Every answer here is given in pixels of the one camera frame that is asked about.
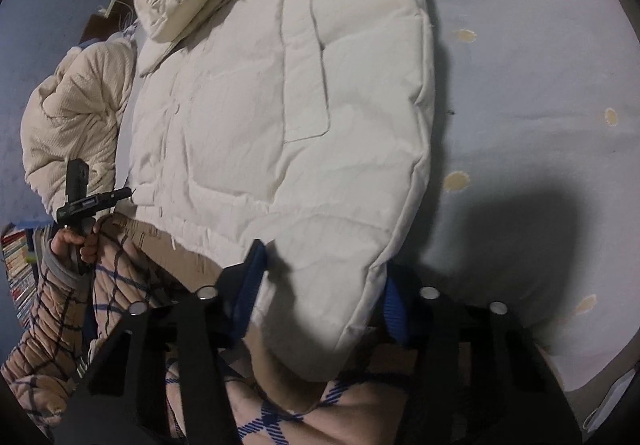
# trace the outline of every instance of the stack of books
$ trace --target stack of books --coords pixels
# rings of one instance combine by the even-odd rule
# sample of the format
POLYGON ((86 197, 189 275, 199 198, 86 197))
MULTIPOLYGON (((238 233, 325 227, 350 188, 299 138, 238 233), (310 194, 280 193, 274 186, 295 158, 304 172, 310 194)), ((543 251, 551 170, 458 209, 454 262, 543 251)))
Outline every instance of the stack of books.
POLYGON ((36 293, 36 278, 32 265, 37 263, 37 258, 34 251, 31 251, 33 243, 30 244, 30 234, 27 231, 16 229, 7 231, 0 240, 6 277, 18 322, 27 327, 36 293))

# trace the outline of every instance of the blue wall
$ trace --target blue wall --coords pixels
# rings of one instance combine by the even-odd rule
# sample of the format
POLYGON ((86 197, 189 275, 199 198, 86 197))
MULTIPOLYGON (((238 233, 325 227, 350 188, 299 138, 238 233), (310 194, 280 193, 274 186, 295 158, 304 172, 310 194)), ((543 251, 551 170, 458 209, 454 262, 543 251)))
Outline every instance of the blue wall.
MULTIPOLYGON (((111 0, 3 0, 0 3, 0 224, 46 219, 24 182, 20 119, 36 86, 76 45, 89 16, 111 0)), ((0 267, 0 361, 22 334, 0 267)))

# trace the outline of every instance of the plaid pajamas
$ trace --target plaid pajamas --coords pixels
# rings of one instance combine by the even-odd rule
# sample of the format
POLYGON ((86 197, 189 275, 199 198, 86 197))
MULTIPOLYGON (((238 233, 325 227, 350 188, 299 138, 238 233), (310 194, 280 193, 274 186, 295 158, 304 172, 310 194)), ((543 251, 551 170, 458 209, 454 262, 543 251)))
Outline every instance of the plaid pajamas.
MULTIPOLYGON (((70 377, 81 350, 87 286, 79 281, 76 288, 68 287, 43 266, 30 327, 1 368, 21 406, 50 438, 74 389, 70 377)), ((145 301, 151 307, 160 307, 184 291, 133 244, 122 227, 104 222, 92 298, 98 339, 91 344, 90 360, 131 303, 145 301)), ((381 344, 372 335, 307 414, 284 412, 274 406, 257 385, 248 355, 235 351, 226 354, 230 366, 225 367, 227 394, 246 445, 393 443, 414 367, 412 351, 381 344)), ((166 370, 170 430, 172 436, 183 437, 175 350, 167 353, 166 370)))

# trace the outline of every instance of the beige blanket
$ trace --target beige blanket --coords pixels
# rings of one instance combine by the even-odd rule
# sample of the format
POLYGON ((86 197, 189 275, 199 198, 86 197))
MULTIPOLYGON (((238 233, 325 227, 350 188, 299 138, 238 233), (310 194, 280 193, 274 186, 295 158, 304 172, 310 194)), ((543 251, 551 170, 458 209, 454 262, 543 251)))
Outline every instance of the beige blanket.
POLYGON ((118 128, 134 68, 134 51, 124 39, 71 48, 31 94, 20 126, 22 163, 49 214, 65 203, 68 160, 88 163, 88 194, 113 190, 118 128))

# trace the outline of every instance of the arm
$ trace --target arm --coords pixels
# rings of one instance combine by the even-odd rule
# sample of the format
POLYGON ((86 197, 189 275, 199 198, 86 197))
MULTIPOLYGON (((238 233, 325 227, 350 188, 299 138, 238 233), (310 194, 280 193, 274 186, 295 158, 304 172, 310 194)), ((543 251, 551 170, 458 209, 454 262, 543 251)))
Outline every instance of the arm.
POLYGON ((30 325, 0 369, 20 405, 47 435, 71 393, 69 378, 81 352, 88 301, 89 277, 71 269, 71 244, 84 244, 82 259, 95 262, 95 234, 86 240, 66 229, 56 234, 44 251, 30 325))

